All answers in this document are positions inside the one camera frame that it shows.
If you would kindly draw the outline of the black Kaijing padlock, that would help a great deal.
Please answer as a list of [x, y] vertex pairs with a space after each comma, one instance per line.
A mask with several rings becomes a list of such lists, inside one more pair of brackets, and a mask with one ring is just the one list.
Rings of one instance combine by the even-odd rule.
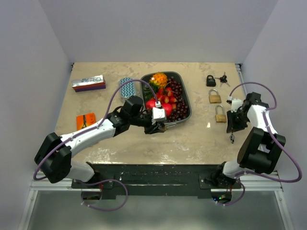
[[216, 81], [213, 75], [208, 75], [206, 78], [206, 86], [208, 87], [215, 87]]

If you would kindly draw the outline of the small brass padlock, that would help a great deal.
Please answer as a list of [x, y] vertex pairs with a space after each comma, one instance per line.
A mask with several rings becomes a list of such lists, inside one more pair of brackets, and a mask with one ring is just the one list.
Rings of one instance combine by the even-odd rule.
[[175, 123], [171, 123], [171, 124], [165, 124], [165, 131], [172, 129], [174, 127], [176, 127], [177, 125]]

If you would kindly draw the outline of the large brass padlock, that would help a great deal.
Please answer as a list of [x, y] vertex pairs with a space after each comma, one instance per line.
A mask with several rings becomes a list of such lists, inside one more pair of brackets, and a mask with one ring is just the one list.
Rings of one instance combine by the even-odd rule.
[[222, 102], [221, 96], [216, 89], [209, 90], [209, 102], [211, 104], [220, 104]]

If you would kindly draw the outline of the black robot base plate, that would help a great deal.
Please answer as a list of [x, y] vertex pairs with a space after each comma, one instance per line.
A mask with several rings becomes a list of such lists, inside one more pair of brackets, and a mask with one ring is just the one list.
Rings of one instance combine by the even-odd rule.
[[94, 164], [98, 172], [83, 185], [72, 182], [74, 189], [98, 189], [95, 185], [104, 181], [102, 198], [114, 199], [116, 196], [196, 196], [211, 198], [213, 189], [240, 189], [234, 179], [222, 174], [222, 165], [202, 164]]

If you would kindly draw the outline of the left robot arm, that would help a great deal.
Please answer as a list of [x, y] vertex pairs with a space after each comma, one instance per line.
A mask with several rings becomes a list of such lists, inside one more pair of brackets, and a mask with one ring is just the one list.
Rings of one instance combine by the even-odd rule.
[[34, 158], [37, 170], [42, 171], [52, 184], [67, 178], [94, 188], [99, 184], [99, 172], [91, 163], [73, 161], [74, 156], [102, 140], [127, 131], [130, 126], [143, 127], [145, 134], [164, 132], [165, 120], [166, 111], [160, 102], [156, 102], [152, 109], [144, 110], [142, 98], [132, 96], [122, 106], [86, 128], [62, 136], [48, 134]]

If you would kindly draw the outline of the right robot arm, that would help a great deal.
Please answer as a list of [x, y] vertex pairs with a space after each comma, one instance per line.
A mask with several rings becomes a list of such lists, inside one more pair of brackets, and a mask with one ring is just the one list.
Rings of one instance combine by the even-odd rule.
[[263, 112], [269, 105], [261, 101], [259, 93], [249, 93], [243, 101], [229, 96], [227, 102], [231, 109], [226, 113], [226, 132], [231, 134], [231, 141], [235, 140], [234, 133], [247, 128], [248, 123], [252, 129], [242, 144], [237, 159], [225, 162], [223, 171], [213, 177], [214, 184], [219, 188], [229, 185], [231, 178], [235, 178], [239, 172], [251, 170], [253, 173], [271, 174], [282, 152], [268, 132]]

